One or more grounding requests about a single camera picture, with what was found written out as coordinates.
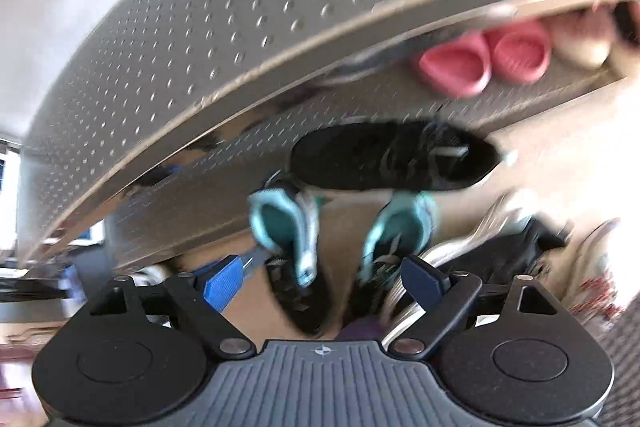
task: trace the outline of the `gray textured shelf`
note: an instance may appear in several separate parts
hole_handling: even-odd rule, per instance
[[[121,0],[56,81],[25,140],[18,256],[38,259],[46,237],[77,221],[52,247],[61,248],[93,211],[192,140],[380,42],[593,0],[484,10],[504,1]]]
[[[108,217],[108,241],[120,269],[168,259],[243,230],[246,197],[286,165],[303,134],[344,118],[444,118],[492,130],[616,81],[607,70],[585,73],[554,59],[532,86],[493,79],[481,96],[447,100],[395,66],[320,92],[301,105],[221,144],[195,163],[122,204]]]

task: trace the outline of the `screw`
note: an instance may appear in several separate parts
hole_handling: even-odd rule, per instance
[[[424,342],[418,339],[398,339],[393,344],[394,349],[403,355],[418,355],[424,351]]]
[[[220,342],[220,350],[228,355],[242,355],[251,348],[251,344],[244,339],[225,339]]]

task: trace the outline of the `crosshair logo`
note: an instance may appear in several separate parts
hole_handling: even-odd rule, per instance
[[[331,347],[325,346],[324,344],[322,344],[322,346],[320,346],[320,347],[316,347],[316,349],[314,349],[314,351],[318,355],[320,355],[321,357],[324,357],[325,355],[328,355],[329,353],[334,352],[334,350],[331,349]]]

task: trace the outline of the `blue gripper pad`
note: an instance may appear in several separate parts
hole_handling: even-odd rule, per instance
[[[72,427],[53,420],[48,427]],[[148,427],[490,427],[455,404],[429,367],[380,344],[269,341],[220,364],[186,406]],[[585,420],[574,427],[597,427]]]
[[[222,313],[242,287],[243,278],[242,260],[234,256],[230,263],[206,282],[202,295],[215,311]]]

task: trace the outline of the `shoe rack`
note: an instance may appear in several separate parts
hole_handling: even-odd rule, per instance
[[[615,82],[606,69],[553,60],[537,84],[495,80],[457,102],[389,66],[469,29],[597,1],[121,0],[54,84],[26,139],[18,257],[57,254],[120,203],[107,227],[120,269],[156,263],[244,229],[246,195],[319,126],[437,112],[490,131]],[[163,162],[173,174],[136,188]],[[60,240],[43,247],[61,227]]]

